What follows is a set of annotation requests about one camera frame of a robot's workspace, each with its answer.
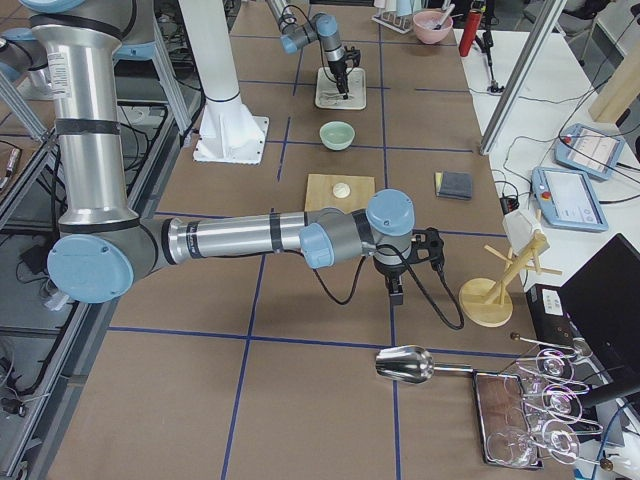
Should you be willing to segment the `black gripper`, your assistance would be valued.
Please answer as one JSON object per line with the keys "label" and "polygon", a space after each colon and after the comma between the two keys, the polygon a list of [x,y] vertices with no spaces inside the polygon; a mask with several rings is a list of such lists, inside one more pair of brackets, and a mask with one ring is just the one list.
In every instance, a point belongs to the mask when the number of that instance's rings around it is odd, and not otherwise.
{"label": "black gripper", "polygon": [[345,53],[327,53],[325,55],[331,74],[333,75],[339,94],[343,99],[348,99],[348,75]]}
{"label": "black gripper", "polygon": [[404,289],[401,275],[407,270],[411,249],[401,250],[399,254],[390,248],[378,249],[374,255],[376,270],[387,278],[389,302],[404,303]]}

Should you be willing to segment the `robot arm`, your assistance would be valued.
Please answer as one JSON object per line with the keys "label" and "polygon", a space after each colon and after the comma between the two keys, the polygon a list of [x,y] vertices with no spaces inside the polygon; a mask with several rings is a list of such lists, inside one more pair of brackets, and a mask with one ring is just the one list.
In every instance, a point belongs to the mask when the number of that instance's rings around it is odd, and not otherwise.
{"label": "robot arm", "polygon": [[[65,174],[67,210],[47,269],[59,290],[84,303],[115,299],[137,280],[189,259],[300,251],[317,270],[374,257],[382,272],[409,267],[415,253],[414,207],[403,192],[385,189],[366,209],[343,213],[270,213],[182,222],[143,221],[128,205],[114,56],[142,27],[150,1],[19,1],[30,10],[35,39],[46,50],[56,113],[55,133]],[[347,50],[335,17],[317,14],[299,25],[294,5],[267,1],[287,52],[319,40],[339,91],[347,93]],[[179,1],[206,98],[196,146],[198,161],[256,164],[266,117],[241,99],[222,1]]]}
{"label": "robot arm", "polygon": [[298,6],[287,1],[268,1],[276,20],[284,51],[293,54],[318,41],[336,84],[337,90],[348,98],[347,49],[343,45],[336,18],[323,12],[309,18]]}

